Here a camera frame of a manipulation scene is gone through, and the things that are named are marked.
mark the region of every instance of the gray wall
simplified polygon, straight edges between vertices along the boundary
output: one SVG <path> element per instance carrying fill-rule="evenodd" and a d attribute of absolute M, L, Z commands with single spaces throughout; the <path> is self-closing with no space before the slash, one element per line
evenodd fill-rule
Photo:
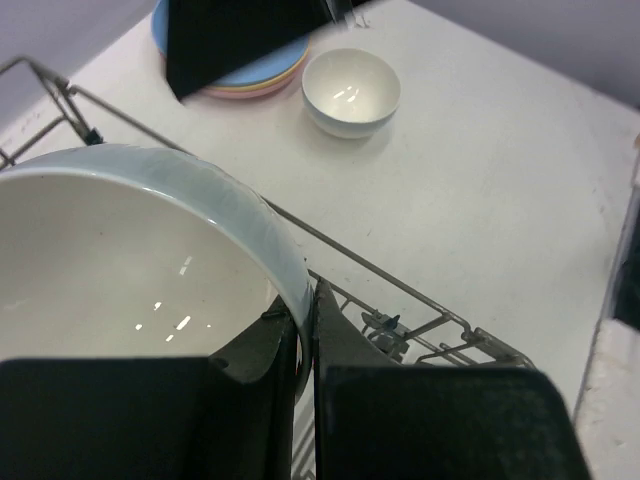
<path fill-rule="evenodd" d="M 155 0 L 0 0 L 0 63 L 31 55 L 69 75 L 129 28 Z M 26 69 L 0 78 L 0 129 L 42 90 Z"/>
<path fill-rule="evenodd" d="M 414 0 L 625 103 L 640 105 L 640 0 Z"/>

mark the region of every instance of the dish rack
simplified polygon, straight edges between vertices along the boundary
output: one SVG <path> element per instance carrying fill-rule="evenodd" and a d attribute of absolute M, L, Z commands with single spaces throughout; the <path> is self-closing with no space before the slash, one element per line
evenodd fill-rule
<path fill-rule="evenodd" d="M 70 81 L 62 75 L 31 58 L 16 57 L 10 60 L 6 64 L 0 66 L 0 76 L 21 64 L 25 64 L 35 75 L 39 83 L 56 105 L 60 115 L 55 117 L 26 142 L 16 148 L 12 153 L 8 153 L 0 148 L 0 170 L 14 166 L 16 164 L 16 160 L 25 154 L 27 150 L 33 147 L 47 134 L 52 132 L 58 125 L 63 123 L 70 125 L 86 145 L 103 143 L 104 140 L 100 136 L 98 130 L 96 128 L 92 128 L 87 123 L 82 112 L 74 102 L 73 97 L 75 96 L 82 97 L 95 106 L 104 109 L 106 112 L 118 118 L 131 128 L 138 130 L 160 144 L 168 148 L 189 153 L 184 148 L 180 147 L 180 145 L 177 145 L 171 140 L 151 130 L 144 124 L 113 105 L 105 102 L 100 97 L 85 90 L 81 86 L 72 85 Z M 496 336 L 481 328 L 472 328 L 471 324 L 467 320 L 455 314 L 453 311 L 443 307 L 422 292 L 419 292 L 415 288 L 402 282 L 389 272 L 369 262 L 336 240 L 328 237 L 311 225 L 292 215 L 285 209 L 267 199 L 265 199 L 265 201 L 282 218 L 293 224 L 295 227 L 312 235 L 319 241 L 331 247 L 333 250 L 339 252 L 372 274 L 386 281 L 389 288 L 395 288 L 398 290 L 398 294 L 403 292 L 403 294 L 413 297 L 415 300 L 429 307 L 429 309 L 434 312 L 433 318 L 427 320 L 418 328 L 410 329 L 400 321 L 399 315 L 379 311 L 374 306 L 369 305 L 360 298 L 349 293 L 344 288 L 331 283 L 331 287 L 333 288 L 336 297 L 338 297 L 339 301 L 342 301 L 341 310 L 345 311 L 348 307 L 355 307 L 359 312 L 360 320 L 364 324 L 362 327 L 362 334 L 366 335 L 374 345 L 376 345 L 390 358 L 400 363 L 415 362 L 432 364 L 442 362 L 456 366 L 500 365 L 535 368 L 533 362 L 522 352 L 507 345 Z M 316 272 L 310 270 L 309 273 L 312 278 L 316 280 L 319 278 Z M 450 346 L 447 343 L 437 343 L 435 340 L 431 339 L 432 337 L 437 337 L 436 333 L 438 329 L 443 328 L 444 326 L 455 326 L 459 329 L 461 342 L 458 345 Z M 421 349 L 421 354 L 419 354 L 415 360 L 408 361 L 406 353 L 410 347 Z"/>

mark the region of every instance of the blue plate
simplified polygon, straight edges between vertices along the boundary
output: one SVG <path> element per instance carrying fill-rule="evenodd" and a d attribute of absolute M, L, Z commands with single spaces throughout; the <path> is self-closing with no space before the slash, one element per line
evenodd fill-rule
<path fill-rule="evenodd" d="M 163 55 L 167 54 L 167 10 L 168 0 L 159 0 L 151 17 L 151 34 Z M 244 87 L 262 83 L 291 68 L 304 55 L 309 46 L 309 37 L 302 37 L 269 55 L 246 65 L 218 81 L 220 87 Z"/>

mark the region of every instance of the stack of plates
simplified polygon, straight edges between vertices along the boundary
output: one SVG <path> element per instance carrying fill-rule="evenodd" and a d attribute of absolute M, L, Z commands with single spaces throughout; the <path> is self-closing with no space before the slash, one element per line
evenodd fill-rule
<path fill-rule="evenodd" d="M 167 11 L 169 0 L 159 0 L 151 19 L 151 33 L 163 55 L 167 51 Z M 309 38 L 303 37 L 219 79 L 204 92 L 220 98 L 252 98 L 275 92 L 288 85 L 309 52 Z"/>

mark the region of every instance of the white table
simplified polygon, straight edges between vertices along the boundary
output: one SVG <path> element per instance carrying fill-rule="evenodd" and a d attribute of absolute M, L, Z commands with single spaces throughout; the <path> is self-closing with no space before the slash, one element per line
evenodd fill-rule
<path fill-rule="evenodd" d="M 380 3 L 365 17 L 368 29 L 316 35 L 312 54 L 362 47 L 397 70 L 400 109 L 368 141 L 321 133 L 298 81 L 261 101 L 179 104 L 149 18 L 72 81 L 522 350 L 573 408 L 629 201 L 640 115 L 411 3 Z M 79 104 L 107 141 L 151 144 Z M 51 115 L 38 103 L 0 145 L 11 151 Z M 30 155 L 77 144 L 60 130 Z M 312 268 L 409 324 L 424 321 L 424 306 L 295 235 Z"/>

